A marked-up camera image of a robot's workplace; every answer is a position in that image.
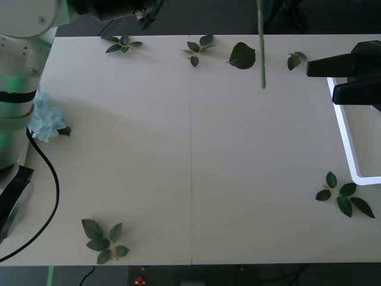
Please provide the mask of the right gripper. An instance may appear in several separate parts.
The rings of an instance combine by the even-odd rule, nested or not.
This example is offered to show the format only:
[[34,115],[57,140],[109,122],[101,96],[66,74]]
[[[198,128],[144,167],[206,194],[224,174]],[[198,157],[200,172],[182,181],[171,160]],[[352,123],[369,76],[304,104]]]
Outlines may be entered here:
[[352,77],[355,82],[333,88],[336,105],[380,105],[380,41],[356,44],[350,54],[342,54],[307,63],[308,77]]

